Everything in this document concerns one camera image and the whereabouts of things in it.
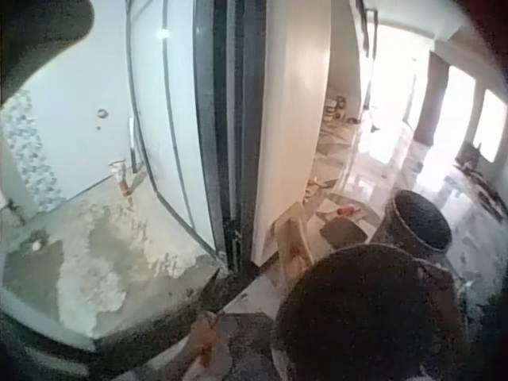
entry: glossy tiled floor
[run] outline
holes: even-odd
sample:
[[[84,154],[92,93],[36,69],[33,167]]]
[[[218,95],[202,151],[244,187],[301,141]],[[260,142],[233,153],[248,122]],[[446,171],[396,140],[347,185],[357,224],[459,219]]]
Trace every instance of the glossy tiled floor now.
[[[351,147],[328,144],[330,130],[337,135],[338,130],[350,126],[321,128],[311,176],[329,186],[310,196],[315,210],[308,213],[310,247],[317,259],[333,250],[321,230],[333,219],[330,212],[337,206],[361,208],[351,219],[369,239],[396,190],[411,189],[423,195],[441,210],[452,228],[452,247],[440,262],[454,274],[457,288],[466,290],[474,334],[481,317],[478,305],[486,304],[501,290],[508,258],[508,224],[506,220],[497,222],[479,204],[474,187],[453,166],[446,149],[429,149],[412,141],[413,132],[403,123],[379,118],[374,123],[379,130],[373,133],[369,120],[362,123],[354,132]],[[330,178],[332,167],[336,168],[336,181]]]

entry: ceiling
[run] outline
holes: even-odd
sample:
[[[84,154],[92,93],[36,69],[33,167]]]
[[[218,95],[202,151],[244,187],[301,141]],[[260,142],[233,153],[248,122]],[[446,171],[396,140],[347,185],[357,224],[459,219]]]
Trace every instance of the ceiling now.
[[[410,30],[434,40],[448,40],[468,18],[451,0],[364,0],[377,9],[379,22]]]

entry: black bucket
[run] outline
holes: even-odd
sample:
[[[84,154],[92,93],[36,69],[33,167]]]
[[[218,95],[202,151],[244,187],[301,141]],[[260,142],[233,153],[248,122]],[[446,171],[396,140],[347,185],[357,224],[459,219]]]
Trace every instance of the black bucket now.
[[[445,255],[452,230],[434,204],[411,190],[400,190],[387,204],[371,243],[391,244],[417,258]]]

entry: concrete floor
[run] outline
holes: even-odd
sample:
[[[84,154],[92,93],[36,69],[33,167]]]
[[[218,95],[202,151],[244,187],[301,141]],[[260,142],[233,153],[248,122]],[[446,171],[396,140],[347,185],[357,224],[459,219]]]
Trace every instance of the concrete floor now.
[[[221,264],[160,204],[144,172],[129,183],[130,200],[107,179],[24,228],[2,224],[3,286],[89,337],[178,309]]]

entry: dark hair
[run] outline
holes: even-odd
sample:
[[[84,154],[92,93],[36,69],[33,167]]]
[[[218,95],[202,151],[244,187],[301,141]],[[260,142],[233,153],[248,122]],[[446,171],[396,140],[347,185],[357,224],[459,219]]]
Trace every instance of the dark hair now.
[[[275,343],[298,379],[404,379],[418,373],[432,333],[417,265],[381,244],[317,263],[281,305]]]

